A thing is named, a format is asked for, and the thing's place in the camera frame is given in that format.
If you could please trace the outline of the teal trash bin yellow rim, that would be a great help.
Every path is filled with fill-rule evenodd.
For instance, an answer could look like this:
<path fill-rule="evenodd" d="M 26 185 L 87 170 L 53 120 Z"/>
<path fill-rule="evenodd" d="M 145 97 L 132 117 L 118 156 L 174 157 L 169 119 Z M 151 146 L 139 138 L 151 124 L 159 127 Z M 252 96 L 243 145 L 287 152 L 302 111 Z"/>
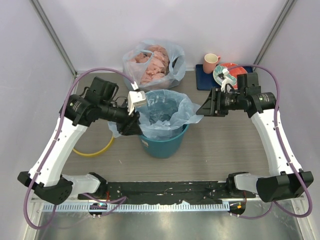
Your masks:
<path fill-rule="evenodd" d="M 178 151 L 188 129 L 189 125 L 185 124 L 177 136 L 166 140 L 153 140 L 145 137 L 144 135 L 140 135 L 139 139 L 144 151 L 151 157 L 167 159 Z"/>

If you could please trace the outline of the light blue plastic bag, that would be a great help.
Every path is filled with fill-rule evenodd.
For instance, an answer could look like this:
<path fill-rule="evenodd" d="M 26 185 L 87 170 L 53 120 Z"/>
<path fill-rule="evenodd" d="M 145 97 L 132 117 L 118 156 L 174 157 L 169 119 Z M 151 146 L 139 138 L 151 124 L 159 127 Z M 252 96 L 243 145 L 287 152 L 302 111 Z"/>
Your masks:
<path fill-rule="evenodd" d="M 196 112 L 200 105 L 193 103 L 185 93 L 168 89 L 148 91 L 146 104 L 135 108 L 138 121 L 124 136 L 143 135 L 148 139 L 164 141 L 176 137 L 183 127 L 197 124 L 203 115 Z"/>

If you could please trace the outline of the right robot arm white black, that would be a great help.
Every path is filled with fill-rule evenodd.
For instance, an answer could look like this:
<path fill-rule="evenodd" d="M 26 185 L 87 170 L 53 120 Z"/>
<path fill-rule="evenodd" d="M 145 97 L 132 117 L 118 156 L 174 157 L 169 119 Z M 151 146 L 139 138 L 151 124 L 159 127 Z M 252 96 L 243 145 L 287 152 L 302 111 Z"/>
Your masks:
<path fill-rule="evenodd" d="M 269 176 L 248 172 L 228 175 L 226 193 L 233 198 L 243 191 L 257 194 L 265 203 L 294 199 L 304 193 L 300 180 L 306 187 L 314 181 L 310 171 L 304 171 L 295 158 L 282 127 L 280 113 L 276 111 L 276 97 L 262 92 L 255 72 L 237 76 L 237 89 L 225 92 L 213 87 L 197 110 L 205 117 L 225 117 L 229 111 L 243 110 L 251 119 L 261 138 L 268 160 Z"/>

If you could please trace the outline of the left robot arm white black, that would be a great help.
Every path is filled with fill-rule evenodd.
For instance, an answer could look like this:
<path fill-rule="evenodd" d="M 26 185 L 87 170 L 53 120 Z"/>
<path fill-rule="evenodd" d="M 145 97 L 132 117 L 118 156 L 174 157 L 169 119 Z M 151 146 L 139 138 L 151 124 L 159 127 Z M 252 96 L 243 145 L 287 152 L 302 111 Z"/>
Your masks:
<path fill-rule="evenodd" d="M 94 172 L 63 175 L 62 170 L 80 137 L 99 119 L 115 123 L 116 131 L 123 136 L 142 134 L 136 108 L 145 105 L 147 98 L 137 84 L 132 86 L 133 90 L 121 105 L 114 99 L 118 85 L 99 77 L 95 77 L 82 94 L 71 95 L 66 109 L 60 110 L 54 133 L 42 155 L 29 171 L 19 173 L 18 181 L 53 205 L 84 194 L 102 199 L 107 192 L 107 181 L 103 177 Z"/>

